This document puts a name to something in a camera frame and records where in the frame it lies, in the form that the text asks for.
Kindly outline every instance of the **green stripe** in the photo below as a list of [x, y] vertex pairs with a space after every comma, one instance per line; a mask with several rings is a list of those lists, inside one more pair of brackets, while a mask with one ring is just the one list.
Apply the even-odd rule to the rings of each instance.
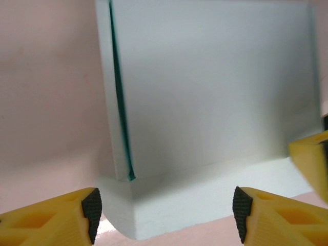
[[128, 161], [128, 169], [129, 169], [128, 179], [129, 179], [129, 181], [132, 181], [135, 179], [135, 175], [134, 175], [133, 166], [132, 166], [131, 148], [130, 148], [129, 131], [128, 131], [128, 121], [127, 121], [126, 107], [125, 107], [125, 101], [124, 101], [123, 84], [122, 84], [122, 78], [121, 78], [121, 72], [120, 72], [120, 66], [119, 66], [118, 48], [117, 48], [116, 35], [115, 35], [112, 1], [109, 1], [109, 11], [110, 11], [110, 15], [111, 15], [111, 31], [112, 31], [114, 73], [115, 73], [115, 86], [116, 86], [118, 113], [119, 113], [119, 120], [120, 120], [120, 124], [121, 124], [122, 135], [123, 135], [126, 158]]

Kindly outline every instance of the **table surface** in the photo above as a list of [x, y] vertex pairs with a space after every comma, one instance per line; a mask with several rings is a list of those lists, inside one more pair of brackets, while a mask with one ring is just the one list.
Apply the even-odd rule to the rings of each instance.
[[[318, 6], [322, 114], [326, 114], [328, 2], [312, 2]], [[0, 27], [3, 213], [93, 186], [100, 173], [112, 175], [114, 169], [94, 1], [3, 0]], [[325, 206], [314, 193], [297, 199]], [[103, 218], [95, 245], [197, 246], [218, 242], [241, 245], [233, 217], [145, 241], [127, 239]]]

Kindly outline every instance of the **pink wall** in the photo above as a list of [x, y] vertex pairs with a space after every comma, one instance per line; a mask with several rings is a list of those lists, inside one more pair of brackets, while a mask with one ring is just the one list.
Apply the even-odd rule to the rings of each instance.
[[[328, 113], [328, 2], [316, 3]], [[2, 213], [91, 186], [105, 166], [113, 170], [94, 1], [2, 0], [0, 31]], [[323, 205], [313, 193], [299, 199]], [[102, 224], [98, 246], [240, 245], [232, 217], [143, 242]]]

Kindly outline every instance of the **white box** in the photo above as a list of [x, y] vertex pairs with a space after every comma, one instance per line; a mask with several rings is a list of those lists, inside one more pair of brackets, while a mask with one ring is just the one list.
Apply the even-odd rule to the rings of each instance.
[[311, 190], [287, 151], [322, 130], [308, 4], [114, 0], [112, 13], [113, 27], [97, 0], [116, 179], [136, 177], [99, 181], [119, 231], [145, 239], [229, 216], [236, 186]]

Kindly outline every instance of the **white base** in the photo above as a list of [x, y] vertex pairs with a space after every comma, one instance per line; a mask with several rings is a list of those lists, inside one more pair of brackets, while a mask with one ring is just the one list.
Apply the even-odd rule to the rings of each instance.
[[215, 164], [130, 183], [98, 181], [106, 217], [122, 234], [139, 240], [232, 215], [236, 186], [286, 197], [312, 190], [289, 158], [235, 173]]

